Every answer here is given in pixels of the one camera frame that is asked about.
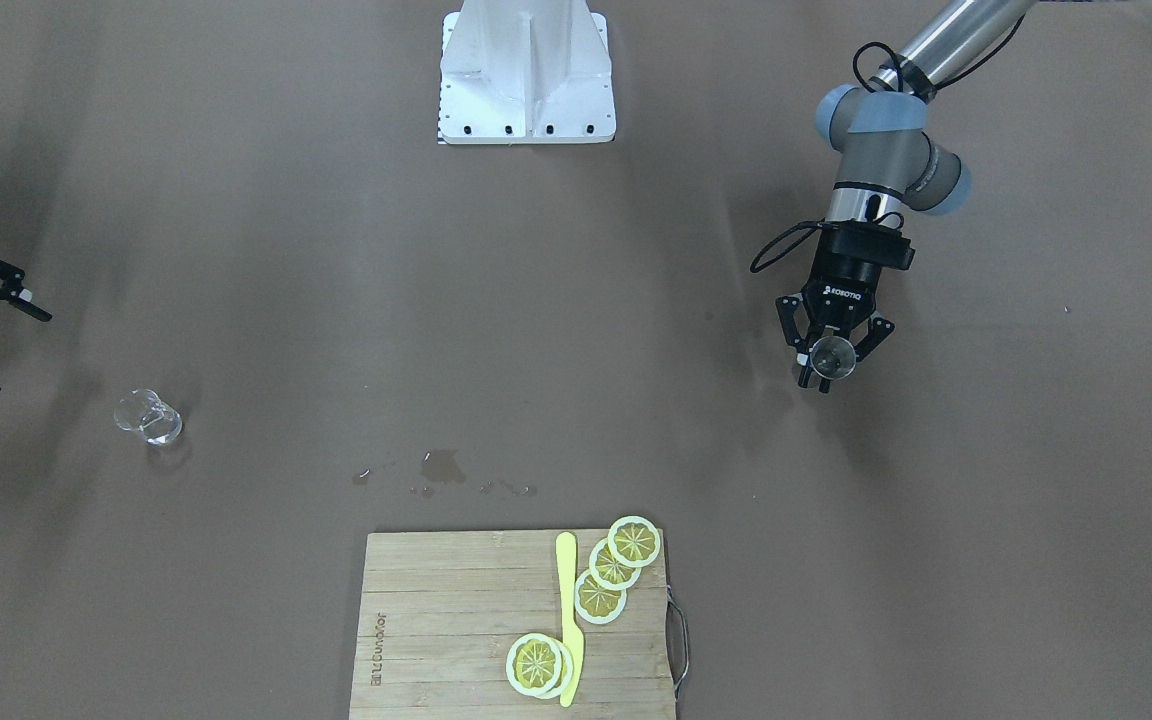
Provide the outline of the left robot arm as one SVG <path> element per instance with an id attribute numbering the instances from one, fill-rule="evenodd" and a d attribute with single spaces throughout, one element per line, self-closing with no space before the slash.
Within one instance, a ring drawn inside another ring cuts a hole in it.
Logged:
<path id="1" fill-rule="evenodd" d="M 876 71 L 855 69 L 814 109 L 814 128 L 840 156 L 829 209 L 778 234 L 750 265 L 763 272 L 817 241 L 804 286 L 776 300 L 801 387 L 827 392 L 890 338 L 877 290 L 882 270 L 914 264 L 905 213 L 952 213 L 972 192 L 964 160 L 929 136 L 929 105 L 995 56 L 1029 10 L 1029 1 L 952 1 L 902 50 L 873 41 L 884 58 Z"/>

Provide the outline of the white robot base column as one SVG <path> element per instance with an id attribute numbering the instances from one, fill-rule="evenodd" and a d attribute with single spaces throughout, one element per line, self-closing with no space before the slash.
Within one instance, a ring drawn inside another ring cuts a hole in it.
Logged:
<path id="1" fill-rule="evenodd" d="M 444 15 L 440 41 L 440 143 L 616 137 L 609 24 L 585 1 L 467 1 Z"/>

